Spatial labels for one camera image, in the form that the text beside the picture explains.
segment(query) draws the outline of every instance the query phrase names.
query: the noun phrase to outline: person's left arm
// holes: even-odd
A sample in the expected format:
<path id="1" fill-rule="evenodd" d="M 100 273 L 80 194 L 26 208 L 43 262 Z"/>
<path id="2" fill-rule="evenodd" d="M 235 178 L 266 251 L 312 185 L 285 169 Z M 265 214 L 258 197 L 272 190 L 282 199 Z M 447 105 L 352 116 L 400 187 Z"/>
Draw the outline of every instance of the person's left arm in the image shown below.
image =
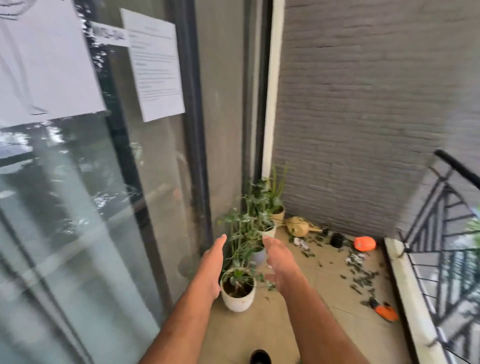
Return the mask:
<path id="1" fill-rule="evenodd" d="M 139 364 L 195 364 L 210 317 L 210 309 L 220 293 L 218 277 L 222 270 L 226 235 L 205 252 L 197 274 L 177 302 Z"/>

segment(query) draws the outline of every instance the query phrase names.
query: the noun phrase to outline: forearm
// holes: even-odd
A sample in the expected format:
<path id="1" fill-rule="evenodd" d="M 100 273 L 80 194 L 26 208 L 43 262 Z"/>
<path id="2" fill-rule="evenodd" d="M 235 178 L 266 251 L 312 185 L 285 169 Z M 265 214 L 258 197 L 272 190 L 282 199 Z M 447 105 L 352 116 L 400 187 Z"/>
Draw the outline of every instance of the forearm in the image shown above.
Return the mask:
<path id="1" fill-rule="evenodd" d="M 202 282 L 193 280 L 139 364 L 197 363 L 212 302 Z"/>
<path id="2" fill-rule="evenodd" d="M 282 294 L 303 363 L 368 364 L 304 275 L 289 277 Z"/>

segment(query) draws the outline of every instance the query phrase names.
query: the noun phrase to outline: gray brick wall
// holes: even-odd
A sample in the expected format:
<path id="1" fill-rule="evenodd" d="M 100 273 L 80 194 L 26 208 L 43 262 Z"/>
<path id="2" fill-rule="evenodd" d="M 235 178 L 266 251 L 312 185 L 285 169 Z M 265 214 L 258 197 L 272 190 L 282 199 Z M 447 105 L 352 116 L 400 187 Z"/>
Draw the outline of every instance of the gray brick wall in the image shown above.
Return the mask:
<path id="1" fill-rule="evenodd" d="M 274 162 L 290 165 L 289 214 L 392 236 L 434 149 L 480 172 L 479 17 L 478 0 L 287 0 Z"/>

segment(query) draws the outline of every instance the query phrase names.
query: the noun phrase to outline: person's right arm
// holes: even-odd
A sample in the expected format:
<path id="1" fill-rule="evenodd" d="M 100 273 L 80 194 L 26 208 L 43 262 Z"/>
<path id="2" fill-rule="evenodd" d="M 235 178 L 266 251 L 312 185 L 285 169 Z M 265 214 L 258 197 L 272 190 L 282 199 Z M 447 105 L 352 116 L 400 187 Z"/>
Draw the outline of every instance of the person's right arm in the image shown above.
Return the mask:
<path id="1" fill-rule="evenodd" d="M 335 321 L 332 313 L 300 271 L 291 251 L 278 239 L 264 237 L 267 263 L 274 282 L 287 303 L 288 315 L 304 364 L 368 364 L 367 359 Z"/>

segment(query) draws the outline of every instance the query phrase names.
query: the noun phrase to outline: hand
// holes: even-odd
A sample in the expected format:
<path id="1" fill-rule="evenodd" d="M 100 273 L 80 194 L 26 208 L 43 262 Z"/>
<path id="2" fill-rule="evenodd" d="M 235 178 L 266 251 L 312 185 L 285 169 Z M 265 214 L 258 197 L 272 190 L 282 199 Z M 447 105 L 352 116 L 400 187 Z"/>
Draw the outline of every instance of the hand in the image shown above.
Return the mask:
<path id="1" fill-rule="evenodd" d="M 220 294 L 218 277 L 222 271 L 223 265 L 223 245 L 227 241 L 227 236 L 223 234 L 213 243 L 200 261 L 194 282 L 201 285 L 209 294 L 212 295 L 212 301 Z"/>
<path id="2" fill-rule="evenodd" d="M 279 239 L 263 237 L 268 254 L 267 264 L 272 267 L 274 274 L 265 275 L 265 279 L 274 282 L 276 289 L 284 295 L 288 283 L 295 277 L 303 277 L 292 252 Z"/>

